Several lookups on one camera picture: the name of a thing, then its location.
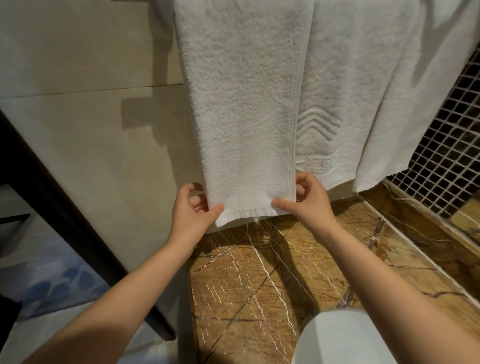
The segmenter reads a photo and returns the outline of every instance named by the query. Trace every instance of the folded white towel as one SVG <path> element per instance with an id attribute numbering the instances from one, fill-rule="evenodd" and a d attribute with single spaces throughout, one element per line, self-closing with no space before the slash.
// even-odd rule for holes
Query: folded white towel
<path id="1" fill-rule="evenodd" d="M 295 200 L 295 127 L 313 0 L 175 0 L 216 225 L 275 216 Z"/>
<path id="2" fill-rule="evenodd" d="M 415 0 L 316 0 L 303 75 L 296 166 L 331 189 L 362 149 L 418 11 Z"/>
<path id="3" fill-rule="evenodd" d="M 375 186 L 408 168 L 423 134 L 479 41 L 478 1 L 422 1 L 416 25 L 385 93 L 354 181 Z"/>

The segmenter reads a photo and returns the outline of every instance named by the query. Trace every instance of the forearm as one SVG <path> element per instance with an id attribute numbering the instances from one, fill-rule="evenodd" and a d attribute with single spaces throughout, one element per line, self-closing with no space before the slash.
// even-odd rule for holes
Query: forearm
<path id="1" fill-rule="evenodd" d="M 116 363 L 185 255 L 167 244 L 25 363 Z"/>
<path id="2" fill-rule="evenodd" d="M 352 235 L 319 239 L 399 363 L 478 362 L 479 344 Z"/>

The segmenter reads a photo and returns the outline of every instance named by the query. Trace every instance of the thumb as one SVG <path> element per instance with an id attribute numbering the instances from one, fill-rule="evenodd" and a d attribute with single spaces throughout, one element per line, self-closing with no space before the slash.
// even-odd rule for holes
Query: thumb
<path id="1" fill-rule="evenodd" d="M 272 206 L 289 212 L 290 214 L 296 215 L 297 213 L 297 203 L 288 201 L 284 198 L 277 197 L 272 201 Z"/>
<path id="2" fill-rule="evenodd" d="M 220 214 L 225 210 L 223 204 L 213 206 L 207 213 L 203 215 L 203 219 L 206 220 L 208 226 L 212 225 Z"/>

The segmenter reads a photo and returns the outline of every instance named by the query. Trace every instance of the towel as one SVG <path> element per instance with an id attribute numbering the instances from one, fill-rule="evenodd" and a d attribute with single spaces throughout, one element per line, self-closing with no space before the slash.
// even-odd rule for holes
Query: towel
<path id="1" fill-rule="evenodd" d="M 175 0 L 208 203 L 218 227 L 295 200 L 295 130 L 313 0 Z"/>
<path id="2" fill-rule="evenodd" d="M 354 191 L 408 163 L 479 41 L 479 2 L 422 1 L 416 25 L 363 150 Z"/>
<path id="3" fill-rule="evenodd" d="M 418 12 L 415 0 L 316 0 L 303 75 L 296 168 L 331 189 L 355 179 Z"/>

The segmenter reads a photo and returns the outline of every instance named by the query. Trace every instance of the person's left arm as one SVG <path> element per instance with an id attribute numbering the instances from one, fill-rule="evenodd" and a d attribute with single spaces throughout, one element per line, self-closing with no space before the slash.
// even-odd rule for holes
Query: person's left arm
<path id="1" fill-rule="evenodd" d="M 60 330 L 24 364 L 103 364 L 120 359 L 163 290 L 224 210 L 223 205 L 217 205 L 209 211 L 204 194 L 190 197 L 195 190 L 203 188 L 191 183 L 179 190 L 165 246 Z"/>

